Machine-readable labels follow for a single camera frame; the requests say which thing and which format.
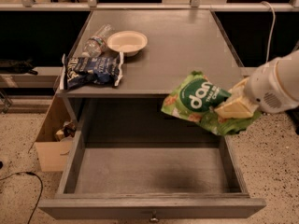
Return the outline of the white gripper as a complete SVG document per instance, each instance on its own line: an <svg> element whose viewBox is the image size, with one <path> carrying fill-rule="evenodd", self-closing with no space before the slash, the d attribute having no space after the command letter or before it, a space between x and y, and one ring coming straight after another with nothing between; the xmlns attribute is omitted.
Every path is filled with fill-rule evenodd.
<svg viewBox="0 0 299 224"><path fill-rule="evenodd" d="M230 93L233 100L214 109L224 119L251 118L258 107L271 114L295 109L299 106L299 63L275 59L261 65L249 78L235 84Z"/></svg>

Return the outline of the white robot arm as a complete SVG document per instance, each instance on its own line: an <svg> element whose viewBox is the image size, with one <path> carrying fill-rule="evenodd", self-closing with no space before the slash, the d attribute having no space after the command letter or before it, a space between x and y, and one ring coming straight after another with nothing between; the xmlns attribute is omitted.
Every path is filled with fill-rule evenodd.
<svg viewBox="0 0 299 224"><path fill-rule="evenodd" d="M275 114L299 106L299 51L265 63L234 85L232 96L214 111L224 119L251 118L255 111Z"/></svg>

